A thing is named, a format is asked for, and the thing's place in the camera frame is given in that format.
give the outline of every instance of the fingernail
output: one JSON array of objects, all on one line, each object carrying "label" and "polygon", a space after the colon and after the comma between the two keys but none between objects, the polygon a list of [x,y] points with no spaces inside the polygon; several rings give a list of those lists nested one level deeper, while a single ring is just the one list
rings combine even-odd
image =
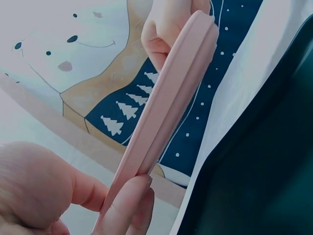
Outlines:
[{"label": "fingernail", "polygon": [[148,175],[148,177],[149,177],[148,185],[149,185],[149,187],[150,187],[150,185],[151,185],[151,183],[152,183],[152,177],[151,177],[150,175]]}]

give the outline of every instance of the bear mouth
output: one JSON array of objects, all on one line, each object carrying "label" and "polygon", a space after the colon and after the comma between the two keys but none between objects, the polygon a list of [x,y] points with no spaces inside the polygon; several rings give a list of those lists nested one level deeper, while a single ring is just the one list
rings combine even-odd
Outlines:
[{"label": "bear mouth", "polygon": [[92,46],[92,45],[88,45],[88,44],[84,44],[84,43],[80,43],[80,42],[77,42],[81,45],[84,45],[84,46],[87,46],[87,47],[95,47],[95,48],[106,48],[106,47],[111,47],[111,46],[114,46],[115,45],[115,41],[113,41],[110,45],[106,45],[106,46]]}]

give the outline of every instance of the phone case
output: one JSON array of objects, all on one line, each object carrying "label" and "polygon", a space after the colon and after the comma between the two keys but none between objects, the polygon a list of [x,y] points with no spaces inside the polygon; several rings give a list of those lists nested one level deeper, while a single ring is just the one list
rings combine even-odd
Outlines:
[{"label": "phone case", "polygon": [[150,174],[213,59],[219,30],[211,16],[195,12],[178,36],[117,169],[95,228],[123,185]]}]

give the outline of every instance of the white sheet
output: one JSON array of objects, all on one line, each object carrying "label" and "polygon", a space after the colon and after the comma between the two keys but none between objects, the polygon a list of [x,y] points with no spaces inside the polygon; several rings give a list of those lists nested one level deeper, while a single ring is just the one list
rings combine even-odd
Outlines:
[{"label": "white sheet", "polygon": [[263,1],[214,96],[198,159],[171,235],[178,232],[205,159],[252,101],[312,13],[313,0]]}]

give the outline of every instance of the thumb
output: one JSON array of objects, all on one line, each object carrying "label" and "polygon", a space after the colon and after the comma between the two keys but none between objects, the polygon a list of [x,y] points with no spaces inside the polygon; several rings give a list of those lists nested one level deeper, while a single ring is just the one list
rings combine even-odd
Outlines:
[{"label": "thumb", "polygon": [[117,194],[92,235],[126,234],[140,202],[150,188],[151,181],[152,178],[148,175],[130,179]]},{"label": "thumb", "polygon": [[170,48],[172,48],[185,23],[186,22],[182,23],[171,22],[171,24],[164,23],[161,25],[156,25],[156,34]]},{"label": "thumb", "polygon": [[205,14],[209,14],[211,10],[210,0],[192,0],[191,3],[191,14],[200,10]]}]

